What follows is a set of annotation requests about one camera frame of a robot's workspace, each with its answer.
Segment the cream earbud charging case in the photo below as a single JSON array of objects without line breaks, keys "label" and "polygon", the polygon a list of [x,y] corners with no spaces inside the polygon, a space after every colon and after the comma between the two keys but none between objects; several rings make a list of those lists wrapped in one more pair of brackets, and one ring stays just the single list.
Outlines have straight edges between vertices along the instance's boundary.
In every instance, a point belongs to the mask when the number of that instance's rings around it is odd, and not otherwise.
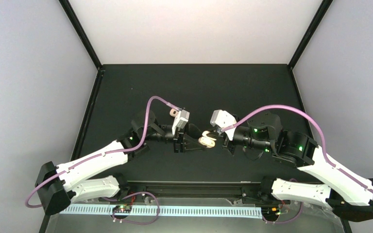
[{"label": "cream earbud charging case", "polygon": [[214,131],[203,131],[202,136],[198,139],[198,142],[206,148],[213,148],[216,145],[217,136]]}]

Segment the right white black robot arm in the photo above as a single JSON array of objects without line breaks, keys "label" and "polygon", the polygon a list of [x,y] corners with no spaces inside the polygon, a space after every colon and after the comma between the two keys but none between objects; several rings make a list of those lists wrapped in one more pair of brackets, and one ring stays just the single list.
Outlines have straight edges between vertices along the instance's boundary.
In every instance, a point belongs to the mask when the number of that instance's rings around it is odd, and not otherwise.
[{"label": "right white black robot arm", "polygon": [[305,172],[319,184],[296,183],[280,178],[264,178],[257,190],[263,203],[296,200],[332,211],[352,222],[373,219],[373,178],[363,178],[337,162],[311,137],[285,130],[280,117],[263,109],[246,118],[247,126],[224,110],[213,112],[210,123],[224,135],[224,148],[237,146],[269,153],[289,167]]}]

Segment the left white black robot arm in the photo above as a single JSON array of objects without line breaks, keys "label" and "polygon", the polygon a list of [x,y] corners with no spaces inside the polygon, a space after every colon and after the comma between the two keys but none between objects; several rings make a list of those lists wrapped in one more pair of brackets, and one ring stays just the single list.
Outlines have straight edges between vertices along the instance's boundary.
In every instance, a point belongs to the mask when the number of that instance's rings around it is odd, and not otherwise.
[{"label": "left white black robot arm", "polygon": [[[47,162],[40,168],[35,187],[46,215],[52,216],[65,210],[72,203],[96,199],[112,198],[126,187],[126,180],[121,175],[109,175],[104,178],[93,177],[116,166],[123,165],[147,152],[147,141],[171,143],[175,153],[203,151],[199,143],[202,130],[188,121],[186,110],[177,112],[172,109],[172,124],[158,123],[155,114],[150,111],[138,113],[131,121],[130,130],[107,146],[80,159],[55,165]],[[141,142],[146,124],[145,141],[140,148],[130,148]]]}]

